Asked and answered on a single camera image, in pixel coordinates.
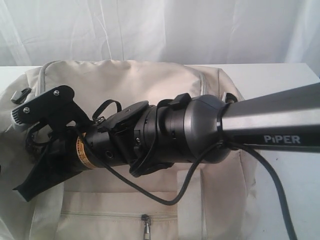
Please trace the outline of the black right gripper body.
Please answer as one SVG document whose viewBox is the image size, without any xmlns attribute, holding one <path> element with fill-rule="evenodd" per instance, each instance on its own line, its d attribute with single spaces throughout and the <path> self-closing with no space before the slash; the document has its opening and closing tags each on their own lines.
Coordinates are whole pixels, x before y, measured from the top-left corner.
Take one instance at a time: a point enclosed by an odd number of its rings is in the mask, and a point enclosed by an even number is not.
<svg viewBox="0 0 320 240">
<path fill-rule="evenodd" d="M 103 164 L 118 167 L 127 164 L 120 151 L 112 142 L 107 132 L 98 132 L 96 125 L 90 126 L 82 133 L 84 141 L 74 127 L 67 127 L 60 135 L 48 134 L 46 142 L 36 142 L 36 133 L 29 132 L 26 138 L 26 149 L 34 154 L 38 162 L 46 151 L 51 162 L 64 175 L 77 175 L 83 171 L 103 168 Z"/>
</svg>

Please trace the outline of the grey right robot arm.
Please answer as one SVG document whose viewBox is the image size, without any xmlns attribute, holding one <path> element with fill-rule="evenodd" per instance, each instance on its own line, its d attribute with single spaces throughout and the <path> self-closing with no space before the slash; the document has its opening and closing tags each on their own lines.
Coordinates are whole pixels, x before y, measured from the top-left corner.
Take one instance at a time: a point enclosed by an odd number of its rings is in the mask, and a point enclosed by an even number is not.
<svg viewBox="0 0 320 240">
<path fill-rule="evenodd" d="M 134 177 L 175 163 L 222 161 L 236 144 L 253 149 L 317 153 L 320 150 L 320 85 L 314 83 L 249 100 L 231 93 L 191 97 L 157 105 L 116 104 L 108 118 L 103 102 L 92 117 L 74 102 L 75 92 L 55 87 L 11 112 L 14 128 L 28 130 L 25 146 L 40 156 L 15 191 L 30 201 L 80 174 L 129 166 Z"/>
</svg>

